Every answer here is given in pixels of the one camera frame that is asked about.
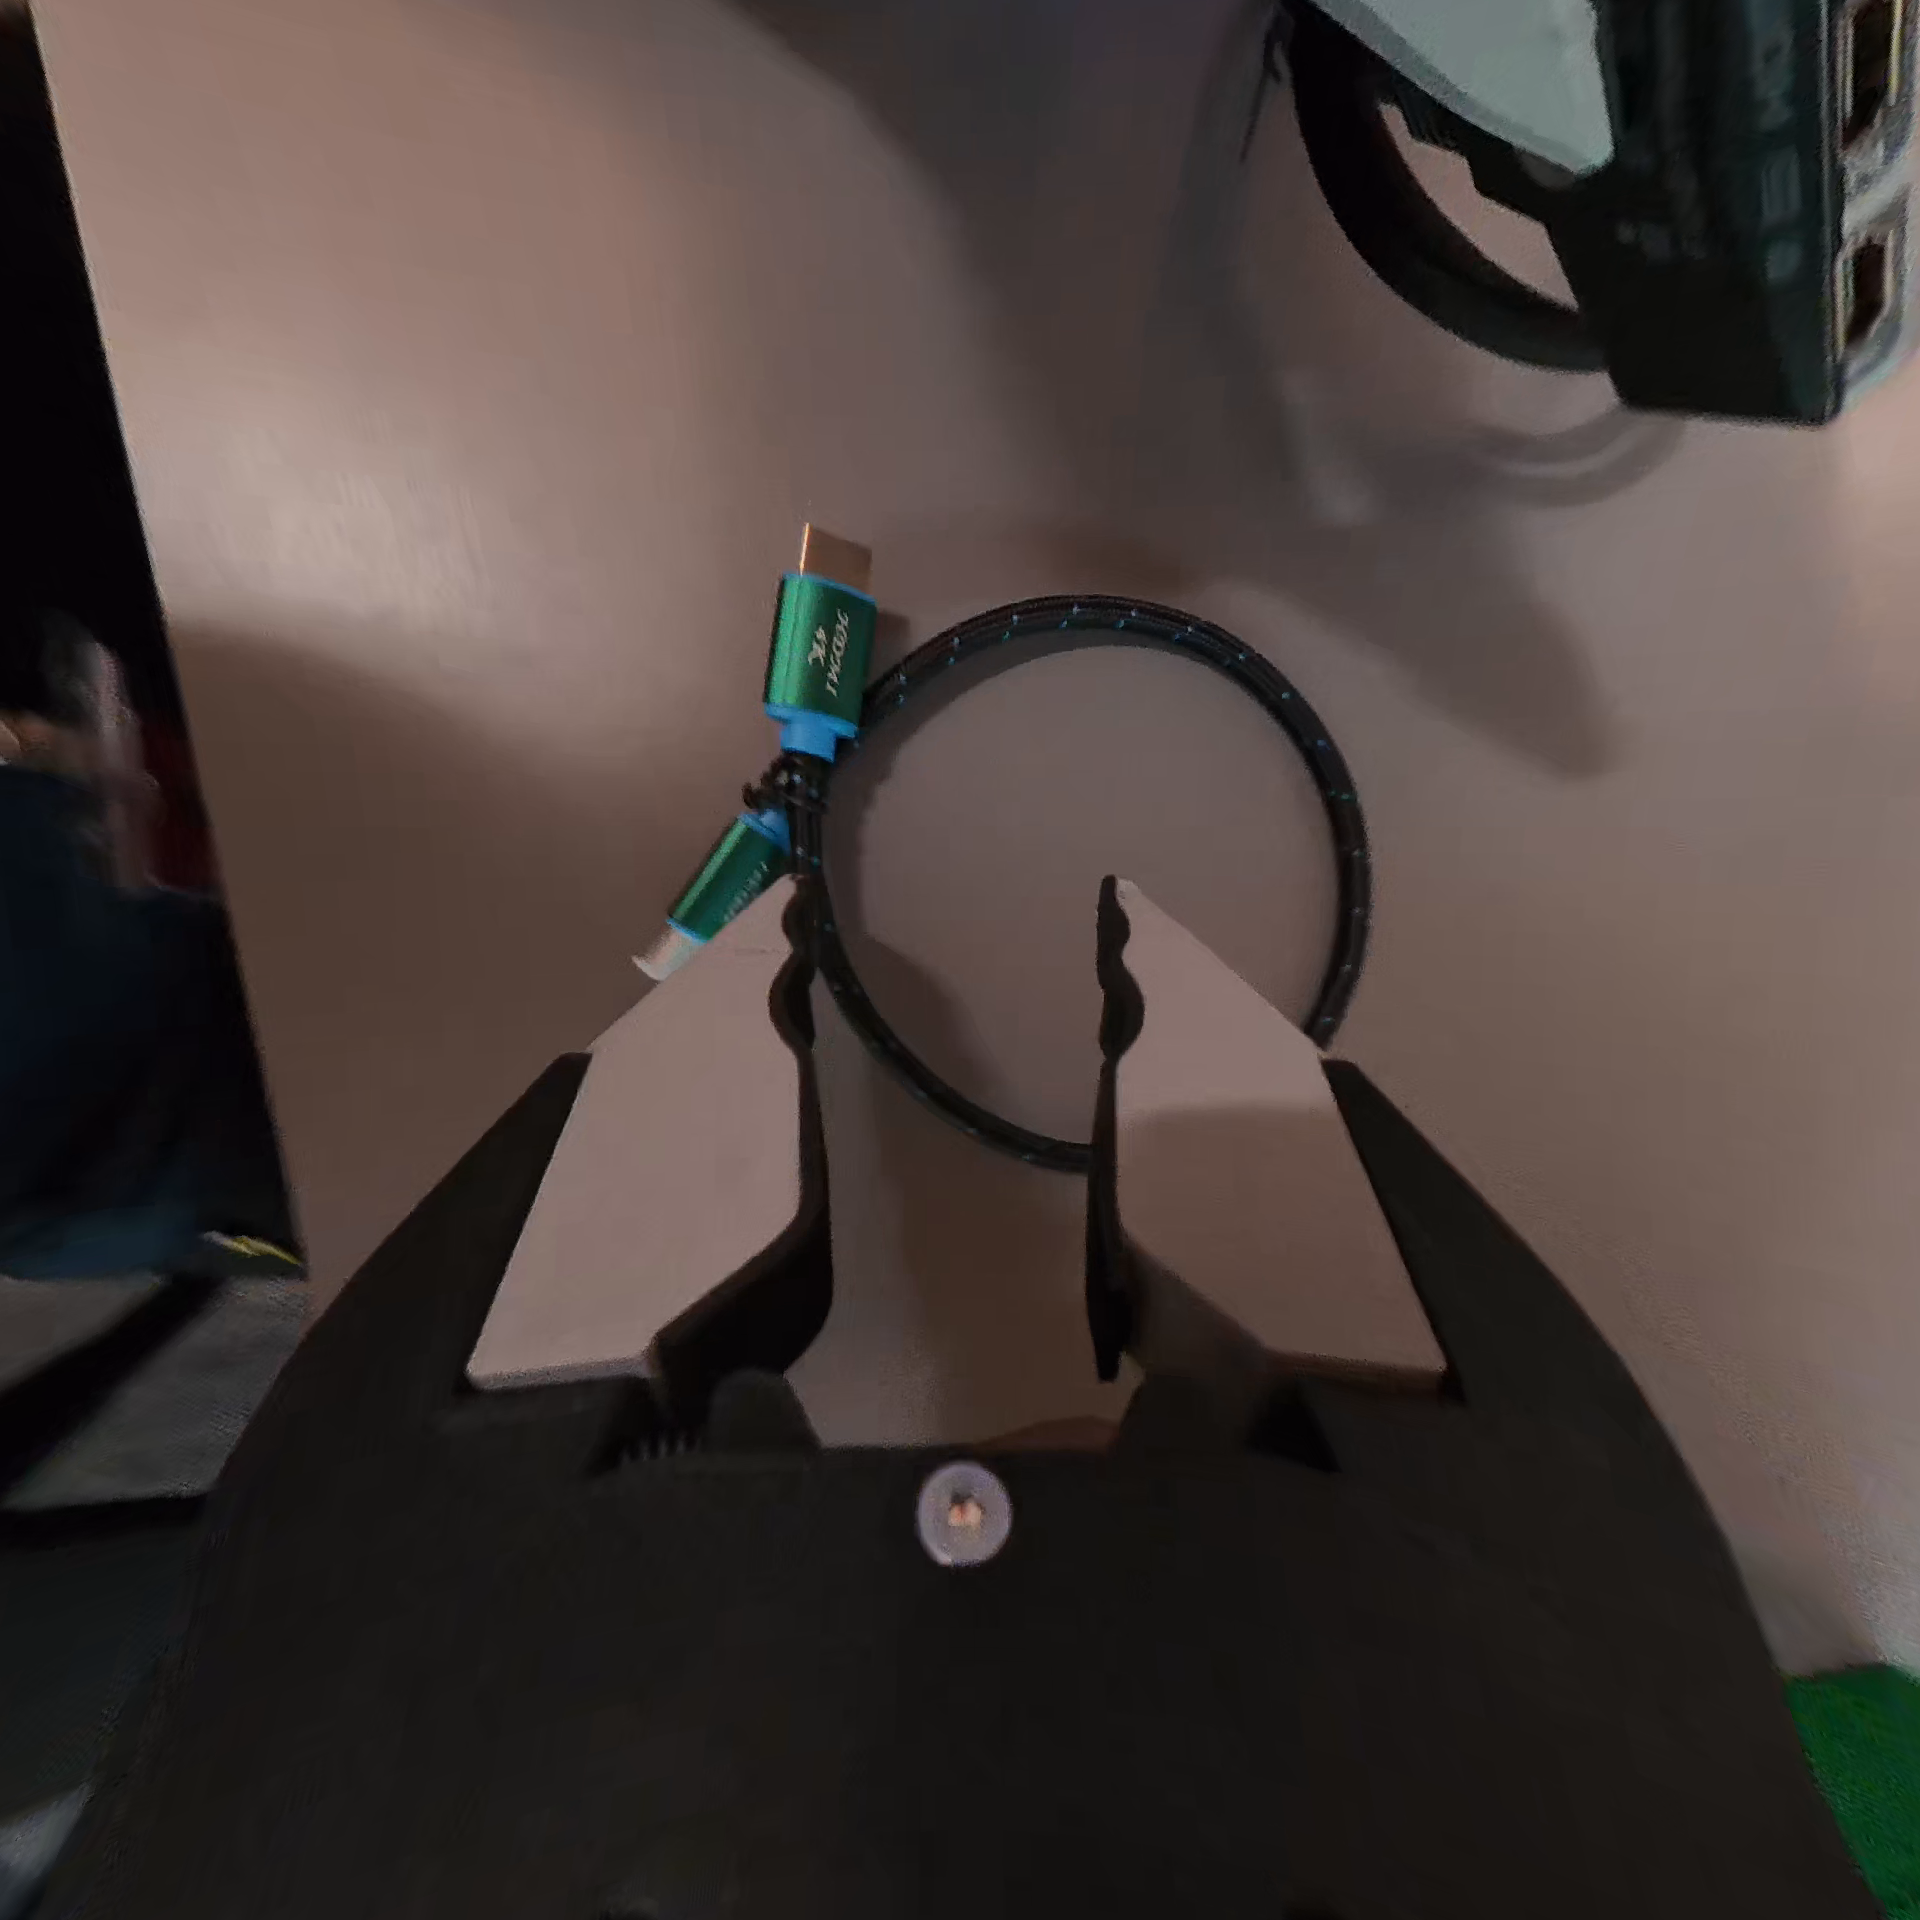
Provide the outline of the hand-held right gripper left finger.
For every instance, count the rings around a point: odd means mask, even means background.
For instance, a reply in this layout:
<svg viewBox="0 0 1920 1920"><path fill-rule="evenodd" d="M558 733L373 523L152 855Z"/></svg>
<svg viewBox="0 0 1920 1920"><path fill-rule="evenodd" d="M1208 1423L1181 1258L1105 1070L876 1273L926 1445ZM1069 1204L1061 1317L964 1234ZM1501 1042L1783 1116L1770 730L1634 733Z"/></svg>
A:
<svg viewBox="0 0 1920 1920"><path fill-rule="evenodd" d="M703 1413L788 1376L832 1310L814 941L781 880L587 1070L468 1358L483 1390L638 1376Z"/></svg>

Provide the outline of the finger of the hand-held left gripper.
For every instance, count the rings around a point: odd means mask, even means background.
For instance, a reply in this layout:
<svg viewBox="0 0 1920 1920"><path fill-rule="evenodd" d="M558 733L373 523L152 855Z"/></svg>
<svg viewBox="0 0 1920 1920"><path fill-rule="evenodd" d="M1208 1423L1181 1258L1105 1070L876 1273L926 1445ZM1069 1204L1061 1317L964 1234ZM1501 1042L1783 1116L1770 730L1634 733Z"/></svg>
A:
<svg viewBox="0 0 1920 1920"><path fill-rule="evenodd" d="M1597 3L1306 3L1359 88L1572 178L1619 156Z"/></svg>

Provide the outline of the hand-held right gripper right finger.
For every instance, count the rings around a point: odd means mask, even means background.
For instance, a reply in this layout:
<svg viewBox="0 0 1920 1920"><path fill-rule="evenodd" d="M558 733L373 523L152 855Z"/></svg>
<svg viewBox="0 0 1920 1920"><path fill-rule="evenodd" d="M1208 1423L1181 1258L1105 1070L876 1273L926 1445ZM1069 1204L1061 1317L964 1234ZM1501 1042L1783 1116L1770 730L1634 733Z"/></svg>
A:
<svg viewBox="0 0 1920 1920"><path fill-rule="evenodd" d="M1099 886L1086 1310L1116 1379L1256 1417L1295 1383L1435 1398L1448 1361L1330 1063L1135 882Z"/></svg>

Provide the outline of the brushed metal hub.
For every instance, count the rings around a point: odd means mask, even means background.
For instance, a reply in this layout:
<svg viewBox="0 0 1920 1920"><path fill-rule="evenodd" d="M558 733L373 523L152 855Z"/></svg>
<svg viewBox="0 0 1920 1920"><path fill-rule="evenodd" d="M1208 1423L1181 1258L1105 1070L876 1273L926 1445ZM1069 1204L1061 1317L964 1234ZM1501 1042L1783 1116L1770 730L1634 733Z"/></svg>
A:
<svg viewBox="0 0 1920 1920"><path fill-rule="evenodd" d="M1914 3L1602 3L1616 129L1566 274L1634 412L1830 426L1908 353Z"/></svg>

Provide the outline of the black braided cable green plugs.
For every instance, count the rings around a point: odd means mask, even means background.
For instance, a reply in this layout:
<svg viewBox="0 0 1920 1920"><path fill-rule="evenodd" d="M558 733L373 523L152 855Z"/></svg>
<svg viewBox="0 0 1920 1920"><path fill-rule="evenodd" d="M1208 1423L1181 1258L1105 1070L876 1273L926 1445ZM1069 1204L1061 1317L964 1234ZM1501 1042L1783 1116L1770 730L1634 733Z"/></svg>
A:
<svg viewBox="0 0 1920 1920"><path fill-rule="evenodd" d="M880 607L865 546L803 529L793 568L781 574L760 713L778 730L778 755L742 792L736 816L666 912L659 935L634 956L663 983L703 953L778 880L793 876L814 899L814 958L839 1015L870 1057L957 1131L1021 1166L1086 1174L1090 1145L1028 1129L980 1107L898 1039L861 982L828 886L828 811L839 763L903 710L935 710L964 674L1006 674L1016 663L1078 649L1148 649L1192 660L1233 684L1299 755L1332 842L1332 945L1306 1035L1326 1049L1345 1026L1374 932L1374 853L1354 774L1325 719L1282 671L1246 640L1194 612L1138 597L1028 597L957 621L896 666L870 674Z"/></svg>

